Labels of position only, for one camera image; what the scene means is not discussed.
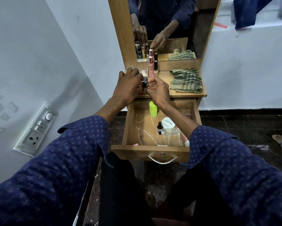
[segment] person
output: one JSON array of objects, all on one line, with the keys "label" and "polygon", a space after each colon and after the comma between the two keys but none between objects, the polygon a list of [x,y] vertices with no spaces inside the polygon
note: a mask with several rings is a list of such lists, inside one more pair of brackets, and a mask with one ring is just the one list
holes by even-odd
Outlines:
[{"label": "person", "polygon": [[[99,154],[99,225],[154,225],[131,163],[107,153],[108,126],[137,97],[141,80],[137,69],[120,72],[113,96],[97,113],[60,128],[60,137],[0,184],[0,225],[72,225]],[[154,104],[190,137],[189,169],[166,199],[174,215],[196,200],[194,225],[282,225],[282,172],[237,137],[172,107],[167,83],[148,82]]]},{"label": "person", "polygon": [[177,30],[186,30],[191,23],[191,15],[196,0],[128,0],[135,38],[141,44],[153,40],[150,48],[159,52],[167,39]]}]

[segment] drawer handle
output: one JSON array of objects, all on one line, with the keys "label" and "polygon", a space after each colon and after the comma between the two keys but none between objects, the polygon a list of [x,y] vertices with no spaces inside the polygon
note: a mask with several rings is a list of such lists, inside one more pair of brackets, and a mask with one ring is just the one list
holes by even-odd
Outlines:
[{"label": "drawer handle", "polygon": [[154,160],[151,156],[148,156],[148,158],[150,158],[152,161],[154,161],[154,162],[156,162],[156,163],[158,163],[158,164],[165,165],[165,164],[168,164],[168,163],[173,162],[173,161],[176,160],[178,157],[173,158],[173,159],[170,160],[169,162],[158,162],[157,160]]}]

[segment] switch plate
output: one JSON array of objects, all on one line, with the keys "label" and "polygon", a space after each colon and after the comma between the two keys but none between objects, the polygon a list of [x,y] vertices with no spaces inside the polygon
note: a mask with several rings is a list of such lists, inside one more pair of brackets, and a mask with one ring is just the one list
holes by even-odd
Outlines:
[{"label": "switch plate", "polygon": [[[45,119],[47,114],[52,114],[50,121]],[[56,115],[57,112],[53,111],[47,102],[44,102],[29,126],[23,131],[13,150],[35,156]]]}]

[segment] floor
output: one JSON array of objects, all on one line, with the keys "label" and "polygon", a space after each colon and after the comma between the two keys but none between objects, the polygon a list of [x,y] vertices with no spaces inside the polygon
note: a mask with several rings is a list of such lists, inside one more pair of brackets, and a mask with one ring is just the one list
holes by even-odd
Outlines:
[{"label": "floor", "polygon": [[201,58],[203,55],[203,50],[206,46],[214,14],[215,10],[205,10],[199,12],[193,37],[193,43],[196,50],[195,55],[197,58]]},{"label": "floor", "polygon": [[[282,115],[202,115],[203,125],[236,135],[251,151],[263,157],[269,164],[282,170],[282,148],[271,138],[282,135]],[[111,144],[121,144],[125,116],[118,116],[110,125]],[[100,163],[86,210],[83,225],[95,225],[99,213]],[[170,192],[171,186],[184,175],[186,168],[179,163],[158,165],[150,161],[131,162],[136,177],[147,190],[154,193],[160,205]]]}]

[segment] mirror frame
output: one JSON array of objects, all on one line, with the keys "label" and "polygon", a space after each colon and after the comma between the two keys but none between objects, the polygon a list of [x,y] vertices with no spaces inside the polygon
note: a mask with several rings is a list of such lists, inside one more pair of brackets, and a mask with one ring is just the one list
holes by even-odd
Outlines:
[{"label": "mirror frame", "polygon": [[[211,28],[207,37],[202,57],[200,59],[159,61],[159,71],[187,69],[191,67],[195,67],[196,69],[200,68],[210,39],[210,35],[220,6],[220,2],[221,0],[218,0],[218,4],[215,10],[214,18],[211,24]],[[137,62],[137,54],[135,51],[135,42],[132,33],[132,24],[129,14],[128,0],[108,0],[108,3],[110,6],[125,69],[132,67],[138,68],[140,70],[146,70],[148,68],[147,62]]]}]

